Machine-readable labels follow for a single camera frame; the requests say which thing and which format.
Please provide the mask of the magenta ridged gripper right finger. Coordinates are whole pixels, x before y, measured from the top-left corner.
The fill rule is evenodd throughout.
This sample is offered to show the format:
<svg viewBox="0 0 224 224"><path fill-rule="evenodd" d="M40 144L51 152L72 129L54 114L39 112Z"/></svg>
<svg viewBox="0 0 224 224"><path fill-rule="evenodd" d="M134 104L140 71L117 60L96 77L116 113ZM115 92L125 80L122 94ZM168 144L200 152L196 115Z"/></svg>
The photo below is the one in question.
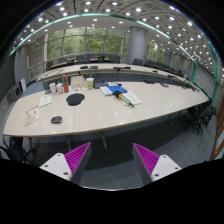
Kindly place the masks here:
<svg viewBox="0 0 224 224"><path fill-rule="evenodd" d="M144 185L181 170L168 155L158 155L136 143L133 144L132 154Z"/></svg>

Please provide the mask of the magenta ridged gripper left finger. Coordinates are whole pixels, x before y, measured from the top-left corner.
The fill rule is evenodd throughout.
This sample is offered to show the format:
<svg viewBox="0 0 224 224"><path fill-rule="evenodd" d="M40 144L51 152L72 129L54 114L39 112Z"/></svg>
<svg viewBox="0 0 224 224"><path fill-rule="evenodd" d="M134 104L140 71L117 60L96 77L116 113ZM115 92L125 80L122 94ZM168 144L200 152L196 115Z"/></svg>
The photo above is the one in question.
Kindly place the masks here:
<svg viewBox="0 0 224 224"><path fill-rule="evenodd" d="M56 153L41 165L40 168L72 183L78 184L85 171L90 155L91 143L88 142L66 154Z"/></svg>

